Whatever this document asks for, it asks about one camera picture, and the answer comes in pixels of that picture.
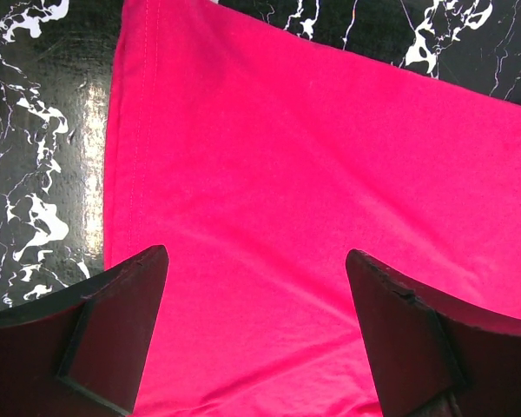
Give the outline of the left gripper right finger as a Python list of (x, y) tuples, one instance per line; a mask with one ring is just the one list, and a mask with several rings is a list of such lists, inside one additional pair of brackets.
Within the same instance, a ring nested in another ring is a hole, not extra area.
[(359, 250), (346, 273), (384, 416), (521, 416), (521, 320)]

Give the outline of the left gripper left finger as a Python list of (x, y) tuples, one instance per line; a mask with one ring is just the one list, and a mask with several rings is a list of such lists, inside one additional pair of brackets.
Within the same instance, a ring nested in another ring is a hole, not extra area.
[(131, 415), (167, 273), (152, 246), (0, 311), (0, 416)]

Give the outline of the red t-shirt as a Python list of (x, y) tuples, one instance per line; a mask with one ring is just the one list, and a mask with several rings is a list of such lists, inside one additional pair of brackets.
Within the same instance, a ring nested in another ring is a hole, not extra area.
[(138, 416), (377, 416), (358, 248), (521, 319), (521, 106), (210, 1), (127, 1), (104, 258), (161, 244)]

